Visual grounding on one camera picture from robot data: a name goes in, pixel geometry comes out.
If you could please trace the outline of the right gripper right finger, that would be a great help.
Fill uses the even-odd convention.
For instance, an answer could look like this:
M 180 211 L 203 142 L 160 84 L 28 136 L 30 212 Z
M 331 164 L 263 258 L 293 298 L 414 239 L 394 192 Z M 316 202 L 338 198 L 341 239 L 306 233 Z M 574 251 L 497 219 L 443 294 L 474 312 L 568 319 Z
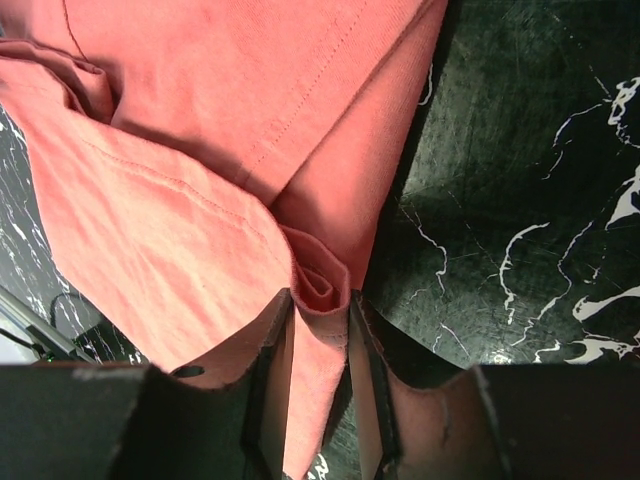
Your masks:
M 386 320 L 355 291 L 348 363 L 364 479 L 497 479 L 475 373 Z

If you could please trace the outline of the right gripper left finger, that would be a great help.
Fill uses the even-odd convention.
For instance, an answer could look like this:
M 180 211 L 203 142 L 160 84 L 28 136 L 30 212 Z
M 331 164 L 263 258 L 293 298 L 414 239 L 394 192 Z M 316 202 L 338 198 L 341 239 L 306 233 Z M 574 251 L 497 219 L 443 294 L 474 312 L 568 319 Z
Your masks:
M 282 476 L 294 337 L 293 301 L 282 289 L 248 325 L 171 373 L 198 395 L 187 475 Z

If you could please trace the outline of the salmon pink t shirt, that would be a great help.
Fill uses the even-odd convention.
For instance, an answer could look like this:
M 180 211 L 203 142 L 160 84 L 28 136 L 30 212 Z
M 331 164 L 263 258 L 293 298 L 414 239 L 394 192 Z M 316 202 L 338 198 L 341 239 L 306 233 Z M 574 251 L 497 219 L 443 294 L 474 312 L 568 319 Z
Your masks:
M 443 1 L 5 1 L 1 104 L 53 260 L 173 371 L 296 305 L 284 470 L 306 476 Z

